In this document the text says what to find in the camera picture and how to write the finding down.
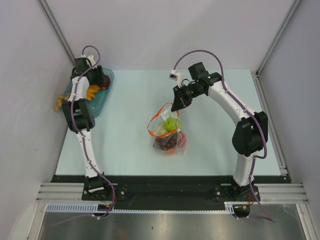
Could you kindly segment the purple grape bunch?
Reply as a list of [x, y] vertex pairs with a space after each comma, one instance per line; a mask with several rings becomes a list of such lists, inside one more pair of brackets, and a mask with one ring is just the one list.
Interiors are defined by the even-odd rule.
[[166, 137], [156, 137], [153, 142], [153, 147], [157, 150], [168, 151], [177, 146], [178, 135], [173, 133]]

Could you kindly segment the clear zip top bag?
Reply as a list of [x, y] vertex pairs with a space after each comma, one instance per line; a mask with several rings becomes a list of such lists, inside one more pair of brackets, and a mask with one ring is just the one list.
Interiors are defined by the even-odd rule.
[[172, 107], [172, 102], [165, 103], [149, 121], [147, 131], [156, 151], [166, 155], [183, 155], [187, 136], [183, 131], [180, 112], [172, 112]]

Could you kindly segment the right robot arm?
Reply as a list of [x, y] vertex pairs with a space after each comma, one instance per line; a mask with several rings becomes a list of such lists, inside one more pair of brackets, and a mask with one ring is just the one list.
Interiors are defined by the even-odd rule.
[[231, 196], [242, 201], [249, 194], [252, 184], [253, 159], [266, 148], [268, 141], [268, 116], [264, 111], [256, 112], [245, 105], [224, 80], [223, 73], [209, 73], [202, 62], [188, 68], [192, 82], [183, 84], [183, 74], [172, 69], [169, 77], [177, 81], [173, 88], [174, 99], [172, 112], [188, 107], [192, 100], [206, 95], [218, 103], [235, 124], [232, 145], [237, 152], [237, 162], [233, 174]]

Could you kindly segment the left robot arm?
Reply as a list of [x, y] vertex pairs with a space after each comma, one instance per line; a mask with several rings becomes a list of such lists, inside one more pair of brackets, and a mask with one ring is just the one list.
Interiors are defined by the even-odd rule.
[[86, 99], [87, 90], [93, 84], [106, 82], [103, 69], [94, 60], [94, 56], [85, 56], [74, 60], [72, 69], [71, 92], [67, 100], [62, 101], [62, 111], [68, 128], [76, 134], [85, 162], [85, 179], [81, 199], [83, 201], [104, 201], [112, 192], [108, 182], [102, 177], [93, 149], [92, 129], [95, 117]]

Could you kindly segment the orange fruit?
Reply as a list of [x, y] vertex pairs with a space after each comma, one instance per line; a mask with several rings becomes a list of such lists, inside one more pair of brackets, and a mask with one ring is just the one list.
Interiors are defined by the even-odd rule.
[[175, 150], [174, 149], [168, 149], [165, 153], [168, 154], [168, 155], [173, 155], [175, 153]]

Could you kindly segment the green cabbage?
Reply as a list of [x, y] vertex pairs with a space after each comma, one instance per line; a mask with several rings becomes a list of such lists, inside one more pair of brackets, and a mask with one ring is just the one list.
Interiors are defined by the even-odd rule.
[[154, 133], [156, 136], [162, 136], [168, 133], [164, 124], [159, 124], [155, 127]]

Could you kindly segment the green apple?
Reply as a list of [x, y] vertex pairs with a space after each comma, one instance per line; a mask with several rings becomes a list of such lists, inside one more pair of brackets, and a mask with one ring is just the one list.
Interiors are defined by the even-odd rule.
[[182, 122], [173, 117], [168, 117], [164, 123], [164, 128], [167, 132], [175, 131], [182, 128]]

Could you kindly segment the red apple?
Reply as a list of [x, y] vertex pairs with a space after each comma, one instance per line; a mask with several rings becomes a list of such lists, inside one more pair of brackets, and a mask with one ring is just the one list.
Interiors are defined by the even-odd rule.
[[183, 148], [186, 144], [186, 141], [187, 141], [186, 135], [183, 132], [181, 132], [180, 139], [178, 141], [178, 147]]

